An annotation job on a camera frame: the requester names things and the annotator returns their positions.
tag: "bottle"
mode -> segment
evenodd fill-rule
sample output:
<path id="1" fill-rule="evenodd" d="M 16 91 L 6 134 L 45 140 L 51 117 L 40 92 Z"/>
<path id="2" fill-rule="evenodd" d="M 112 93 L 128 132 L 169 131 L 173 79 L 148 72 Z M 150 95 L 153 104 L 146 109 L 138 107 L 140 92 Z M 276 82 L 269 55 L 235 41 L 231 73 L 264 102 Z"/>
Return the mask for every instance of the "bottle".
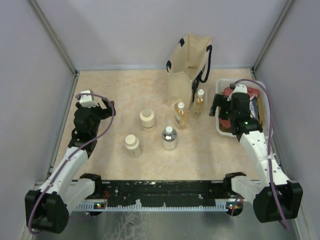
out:
<path id="1" fill-rule="evenodd" d="M 174 105 L 174 122 L 180 130 L 187 127 L 188 113 L 183 102 Z"/>
<path id="2" fill-rule="evenodd" d="M 124 139 L 124 145 L 132 158 L 138 158 L 141 155 L 139 139 L 135 135 L 128 135 Z"/>
<path id="3" fill-rule="evenodd" d="M 195 118 L 199 117 L 199 115 L 201 114 L 204 103 L 205 103 L 205 91 L 203 89 L 199 89 L 193 102 L 193 116 Z"/>
<path id="4" fill-rule="evenodd" d="M 156 128 L 155 113 L 151 109 L 144 109 L 140 112 L 140 120 L 142 123 L 143 130 L 147 133 L 151 133 Z"/>
<path id="5" fill-rule="evenodd" d="M 177 132 L 172 126 L 167 126 L 162 131 L 162 146 L 164 149 L 171 150 L 177 146 Z"/>

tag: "beige table surface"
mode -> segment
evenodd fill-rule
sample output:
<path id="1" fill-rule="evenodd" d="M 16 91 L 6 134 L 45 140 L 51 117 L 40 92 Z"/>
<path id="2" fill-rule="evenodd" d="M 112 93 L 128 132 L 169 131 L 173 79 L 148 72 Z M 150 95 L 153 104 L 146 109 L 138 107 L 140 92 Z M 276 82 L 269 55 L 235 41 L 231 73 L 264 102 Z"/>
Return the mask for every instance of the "beige table surface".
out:
<path id="1" fill-rule="evenodd" d="M 212 69 L 207 83 L 203 114 L 189 118 L 189 127 L 178 132 L 178 144 L 173 150 L 161 145 L 161 132 L 173 126 L 174 110 L 167 106 L 168 76 L 165 70 L 108 70 L 82 71 L 75 93 L 93 90 L 115 102 L 116 116 L 110 130 L 98 140 L 89 160 L 75 178 L 83 173 L 101 175 L 104 180 L 222 180 L 227 173 L 244 172 L 252 180 L 258 179 L 252 161 L 236 138 L 221 136 L 216 131 L 215 118 L 209 109 L 220 78 L 251 79 L 249 69 Z M 64 128 L 55 166 L 63 158 L 76 111 L 73 98 Z M 144 108 L 155 112 L 156 129 L 144 132 L 139 114 Z M 110 119 L 102 120 L 99 133 Z M 125 151 L 128 134 L 136 135 L 142 147 L 139 158 L 131 158 Z"/>

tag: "bottle cap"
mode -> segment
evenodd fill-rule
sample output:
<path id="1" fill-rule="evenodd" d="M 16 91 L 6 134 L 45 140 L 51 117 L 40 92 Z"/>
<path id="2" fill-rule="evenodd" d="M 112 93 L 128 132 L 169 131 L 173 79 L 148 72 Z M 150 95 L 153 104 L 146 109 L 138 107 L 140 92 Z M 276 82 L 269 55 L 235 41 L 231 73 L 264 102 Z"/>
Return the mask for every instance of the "bottle cap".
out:
<path id="1" fill-rule="evenodd" d="M 174 129 L 172 128 L 172 126 L 167 126 L 165 128 L 165 133 L 166 134 L 172 134 L 173 131 L 174 131 Z"/>
<path id="2" fill-rule="evenodd" d="M 185 104 L 183 102 L 179 102 L 178 109 L 183 110 L 185 107 Z"/>
<path id="3" fill-rule="evenodd" d="M 142 110 L 142 115 L 145 116 L 146 118 L 151 115 L 151 110 L 150 109 L 144 109 Z"/>
<path id="4" fill-rule="evenodd" d="M 137 138 L 135 135 L 130 134 L 125 137 L 124 141 L 128 146 L 133 147 L 137 142 Z"/>
<path id="5" fill-rule="evenodd" d="M 198 97 L 202 97 L 204 94 L 205 94 L 205 91 L 203 89 L 199 89 Z"/>

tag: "beige canvas bag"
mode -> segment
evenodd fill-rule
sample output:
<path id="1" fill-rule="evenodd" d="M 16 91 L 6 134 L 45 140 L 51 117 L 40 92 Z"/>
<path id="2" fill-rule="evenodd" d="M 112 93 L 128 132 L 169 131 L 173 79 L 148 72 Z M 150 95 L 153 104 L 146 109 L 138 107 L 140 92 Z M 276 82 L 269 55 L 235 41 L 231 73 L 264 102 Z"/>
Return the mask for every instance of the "beige canvas bag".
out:
<path id="1" fill-rule="evenodd" d="M 211 65 L 212 36 L 195 36 L 188 33 L 181 38 L 166 63 L 168 72 L 168 105 L 183 102 L 188 108 L 194 100 L 199 82 L 208 80 Z"/>

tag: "white wall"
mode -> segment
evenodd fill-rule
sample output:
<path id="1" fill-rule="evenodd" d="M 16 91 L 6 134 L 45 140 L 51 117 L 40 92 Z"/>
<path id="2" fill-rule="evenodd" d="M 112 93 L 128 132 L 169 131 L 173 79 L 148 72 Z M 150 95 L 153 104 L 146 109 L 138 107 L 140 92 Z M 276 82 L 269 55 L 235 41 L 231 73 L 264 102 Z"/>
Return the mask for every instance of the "white wall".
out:
<path id="1" fill-rule="evenodd" d="M 37 0 L 76 69 L 165 68 L 191 32 L 214 68 L 252 67 L 285 0 Z"/>
<path id="2" fill-rule="evenodd" d="M 1 239 L 17 239 L 43 180 L 72 74 L 26 0 L 0 2 Z"/>
<path id="3" fill-rule="evenodd" d="M 316 239 L 320 238 L 319 10 L 319 0 L 295 1 L 258 71 L 275 104 L 275 132 L 283 161 L 290 177 L 303 187 Z"/>

